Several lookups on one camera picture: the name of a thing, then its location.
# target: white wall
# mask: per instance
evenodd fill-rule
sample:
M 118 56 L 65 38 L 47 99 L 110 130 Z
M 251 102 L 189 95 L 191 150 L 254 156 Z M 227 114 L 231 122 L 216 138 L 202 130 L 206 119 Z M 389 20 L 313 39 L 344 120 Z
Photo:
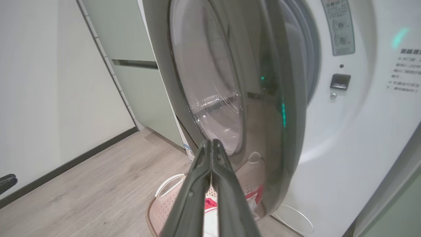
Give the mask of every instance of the white wall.
M 76 0 L 0 1 L 0 198 L 134 127 Z

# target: instruction label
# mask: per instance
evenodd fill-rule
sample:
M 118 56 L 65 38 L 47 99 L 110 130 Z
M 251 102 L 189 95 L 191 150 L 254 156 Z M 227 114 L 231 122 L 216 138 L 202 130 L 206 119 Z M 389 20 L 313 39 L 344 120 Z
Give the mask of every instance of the instruction label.
M 396 57 L 387 90 L 399 93 L 421 93 L 421 48 L 403 48 Z
M 334 56 L 355 52 L 354 28 L 347 0 L 322 0 Z

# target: black baseboard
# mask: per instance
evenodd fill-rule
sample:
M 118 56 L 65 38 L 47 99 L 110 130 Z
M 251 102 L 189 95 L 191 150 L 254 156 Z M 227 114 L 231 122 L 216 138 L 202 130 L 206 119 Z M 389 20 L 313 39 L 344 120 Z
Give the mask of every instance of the black baseboard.
M 111 138 L 110 140 L 104 142 L 103 144 L 93 148 L 92 150 L 89 150 L 85 152 L 84 154 L 74 158 L 73 160 L 65 163 L 64 165 L 58 167 L 57 169 L 49 172 L 48 174 L 40 177 L 39 179 L 33 181 L 32 183 L 22 187 L 21 189 L 17 190 L 16 192 L 11 193 L 10 195 L 6 196 L 5 198 L 0 200 L 0 209 L 5 207 L 6 205 L 12 203 L 13 201 L 17 200 L 18 198 L 24 196 L 25 194 L 29 193 L 30 191 L 38 188 L 39 186 L 45 184 L 46 182 L 52 180 L 56 176 L 62 174 L 63 172 L 73 168 L 77 164 L 89 159 L 93 155 L 105 150 L 106 148 L 118 143 L 119 141 L 123 140 L 124 138 L 132 135 L 133 133 L 137 132 L 137 127 L 133 127 L 125 132 L 123 132 L 120 135 L 117 135 L 114 138 Z

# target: light green cabinet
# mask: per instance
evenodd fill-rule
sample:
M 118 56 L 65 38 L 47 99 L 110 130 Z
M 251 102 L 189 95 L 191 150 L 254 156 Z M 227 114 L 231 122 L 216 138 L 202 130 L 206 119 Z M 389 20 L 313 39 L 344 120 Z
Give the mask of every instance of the light green cabinet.
M 84 0 L 109 59 L 155 61 L 136 0 Z
M 362 237 L 421 236 L 421 169 L 405 184 L 401 193 L 377 216 Z
M 113 64 L 113 59 L 137 61 L 138 66 L 155 61 L 137 0 L 83 4 L 136 119 L 183 147 L 159 71 Z
M 118 65 L 113 69 L 138 121 L 183 147 L 159 71 Z

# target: basket handle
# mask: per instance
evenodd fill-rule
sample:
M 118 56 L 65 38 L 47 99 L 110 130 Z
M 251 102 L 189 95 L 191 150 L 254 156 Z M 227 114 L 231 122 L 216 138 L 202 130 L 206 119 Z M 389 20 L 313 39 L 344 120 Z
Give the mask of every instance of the basket handle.
M 175 180 L 175 179 L 177 179 L 177 178 L 181 178 L 181 180 L 178 182 L 178 183 L 176 183 L 174 186 L 172 186 L 168 191 L 166 191 L 164 194 L 162 194 L 162 195 L 160 195 L 160 192 L 164 189 L 164 187 L 165 186 L 167 186 L 167 184 L 168 183 L 170 183 L 171 181 L 173 181 L 173 180 Z M 158 197 L 163 197 L 163 196 L 165 196 L 166 194 L 168 194 L 171 190 L 173 190 L 175 187 L 177 187 L 179 184 L 181 184 L 183 181 L 184 181 L 184 179 L 186 178 L 186 175 L 185 174 L 178 174 L 178 175 L 174 175 L 174 176 L 171 176 L 171 177 L 169 177 L 167 180 L 165 180 L 162 184 L 161 184 L 161 186 L 159 186 L 159 188 L 158 188 L 158 190 L 157 190 L 157 192 L 155 193 L 155 197 L 156 198 L 158 198 Z

